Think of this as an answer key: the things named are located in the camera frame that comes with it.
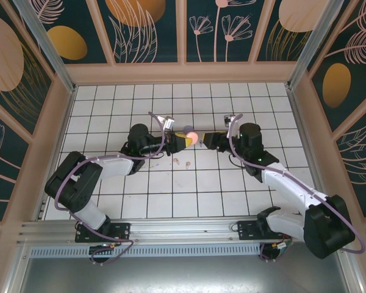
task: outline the white tile floor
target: white tile floor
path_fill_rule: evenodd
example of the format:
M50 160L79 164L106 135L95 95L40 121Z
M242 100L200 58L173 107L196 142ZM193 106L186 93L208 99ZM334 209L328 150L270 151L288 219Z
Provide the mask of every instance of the white tile floor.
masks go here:
M116 153L136 123L147 125L156 136L150 110L172 115L175 131L193 125L200 134L226 130L223 116L243 113L239 123L259 124L265 149L313 185L284 85L274 83L79 87L59 163L70 151L86 156ZM93 194L92 200L112 219L256 215L272 205L295 212L275 190L232 165L227 153L199 144L148 161L135 175L104 179ZM54 209L51 199L46 207L43 220L69 218Z

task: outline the yellow oval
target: yellow oval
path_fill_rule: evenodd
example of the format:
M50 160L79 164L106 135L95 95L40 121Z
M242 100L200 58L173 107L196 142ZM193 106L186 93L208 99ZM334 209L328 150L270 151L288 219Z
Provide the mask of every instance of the yellow oval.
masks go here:
M328 68L323 81L324 102L331 108L340 106L351 86L351 73L346 65L335 63Z
M309 32L315 28L328 0L283 0L279 22L290 32Z
M23 68L22 44L12 28L0 18L0 90L8 92L17 87Z
M87 44L81 35L67 26L54 26L48 35L61 57L79 60L87 55Z
M165 0L106 0L110 12L121 23L133 27L145 26L147 22L143 16L140 17L137 2L144 13L149 12L154 22L164 14Z

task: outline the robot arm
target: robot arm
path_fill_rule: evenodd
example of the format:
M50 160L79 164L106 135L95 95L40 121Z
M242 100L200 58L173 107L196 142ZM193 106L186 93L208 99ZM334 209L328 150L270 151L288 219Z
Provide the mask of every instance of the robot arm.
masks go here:
M233 116L225 116L226 126ZM325 258L355 239L354 233L322 202L287 176L289 172L279 160L264 151L259 125L245 123L240 134L211 132L204 134L203 142L208 149L232 153L229 136L236 153L245 161L255 165L278 169L281 173L245 165L246 171L257 180L277 190L300 214L284 212L279 207L268 208L257 215L257 227L264 236L266 232L279 232L304 241L308 249L318 258ZM347 221L350 217L344 200L335 195L329 197L309 187L319 198L329 203Z
M163 131L171 129L172 118L158 117L158 119L163 124ZM192 143L191 138L180 133L171 131L166 132L164 136L162 152L165 152L167 156L185 149ZM110 219L90 200L98 180L137 173L145 163L144 160L127 159L119 157L119 155L144 158L145 155L156 152L161 143L162 137L152 136L145 125L134 125L130 129L127 142L117 156L88 162L74 173L74 177L65 184L59 197L59 203L90 228L107 235L110 230ZM49 178L45 185L45 192L55 198L64 179L75 166L86 159L77 151L71 152Z

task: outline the cable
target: cable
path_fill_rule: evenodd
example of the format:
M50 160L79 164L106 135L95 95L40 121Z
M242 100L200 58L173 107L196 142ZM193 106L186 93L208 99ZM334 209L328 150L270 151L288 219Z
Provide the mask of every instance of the cable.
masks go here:
M230 161L230 163L231 163L233 166L236 166L236 167L238 167L238 168L244 169L244 167L239 166L239 165L237 165L237 164L235 164L235 163L233 163L233 162L232 162L232 158L231 158L232 156L233 156L233 154L229 154L229 161Z
M68 176L66 176L65 179L62 181L61 186L59 187L59 189L58 189L58 191L56 193L56 197L54 199L54 207L56 209L58 209L59 211L67 211L68 210L67 208L60 208L59 207L59 197L60 197L60 195L62 193L63 188L68 183L68 181L71 179L71 177L75 174L75 172L77 170L79 170L86 163L93 162L93 161L99 161L100 159L115 159L115 158L118 158L118 157L121 157L123 159L129 159L129 160L140 160L140 161L143 161L143 160L151 159L151 158L157 156L161 152L161 150L162 150L162 148L164 146L164 141L165 141L165 134L164 134L164 131L163 131L163 125L161 124L161 122L159 121L159 119L157 119L157 116L154 115L152 112L148 112L148 114L150 116L152 116L152 118L154 118L156 120L156 122L160 126L160 130L161 130L161 133L162 133L162 139L161 139L161 144L160 144L159 149L154 154L152 154L150 156L147 156L147 157L130 157L130 156L126 156L126 155L123 155L123 154L110 154L110 155L100 156L100 157L91 157L89 159L86 159L86 160L82 161L81 163L77 164L75 166L75 168L73 168L72 171L69 172ZM95 234L95 235L97 235L97 236L99 236L101 238L104 238L104 239L107 239L107 240L110 240L110 241L113 241L113 242L116 242L116 243L130 243L129 246L126 247L119 255L117 255L114 258L108 259L106 262L104 262L104 264L109 264L111 262L116 261L118 258L121 257L121 255L123 255L124 253L126 253L133 246L133 244L134 244L134 241L133 240L130 240L130 239L116 239L116 238L112 238L112 237L103 235L103 234L95 231L91 227L89 227L86 223L84 223L79 217L77 217L76 215L74 215L71 211L69 211L69 213L78 222L80 222L80 224L82 224L83 226L85 226L86 229L88 229L90 232L92 232L93 234Z
M230 127L229 127L229 133L232 133L234 124L237 120L241 119L243 117L243 114L238 114L232 121ZM341 213L339 213L338 211L336 211L329 203L327 203L325 200L323 200L322 198L320 198L319 196L316 195L315 192L311 191L311 189L305 185L305 183L301 182L298 178L294 177L290 172L288 171L282 171L282 170L278 170L275 168L271 168L271 167L264 167L261 165L256 165L256 164L252 164L250 162L247 162L246 160L244 160L243 158L241 158L237 153L236 150L234 149L233 143L232 143L232 136L229 136L229 146L231 147L232 153L233 155L239 159L243 164L248 165L250 167L253 168L259 168L262 170L268 170L271 172L275 172L278 174L281 174L282 176L288 177L288 179L292 180L294 183L296 183L297 185L299 185L302 189L304 189L308 194L310 194L311 196L313 196L316 200L320 201L323 205L325 205L331 212L333 212L354 234L355 236L358 238L359 242L361 243L361 249L360 250L352 250L352 249L348 249L348 248L342 248L343 251L345 252L350 252L350 253L355 253L355 254L361 254L363 252L365 252L366 250L366 245L364 240L362 239L362 236L358 233L358 231L356 231L356 229L354 228L354 226L352 226L352 224L347 221L346 218L344 218L343 215L341 215Z

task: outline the wallpaper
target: wallpaper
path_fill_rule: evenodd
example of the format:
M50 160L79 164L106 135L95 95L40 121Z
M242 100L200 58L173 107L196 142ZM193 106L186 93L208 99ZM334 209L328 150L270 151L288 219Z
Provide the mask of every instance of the wallpaper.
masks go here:
M327 31L327 34L325 35L323 41L321 42L320 46L317 48L316 54L313 56L312 60L310 61L309 65L307 66L308 71L312 68L314 63L317 60L318 55L320 55L321 50L323 49L324 45L328 41L329 37L331 36L332 32L334 31L334 28L336 27L337 23L339 22L340 18L342 17L344 10L346 10L348 4L350 3L350 0L344 0L342 4L342 8L340 9L340 12L337 14L337 17L332 22L331 26L329 27L329 30Z
M28 144L0 120L0 221L18 178Z
M85 0L29 2L65 64L107 62Z
M297 61L327 0L276 0L257 61Z
M332 130L366 99L366 0L359 1L312 82Z
M248 61L263 1L187 1L187 62Z
M366 114L338 139L337 146L366 217Z
M32 134L50 85L49 76L0 5L0 105Z
M175 0L98 0L116 63L177 62Z

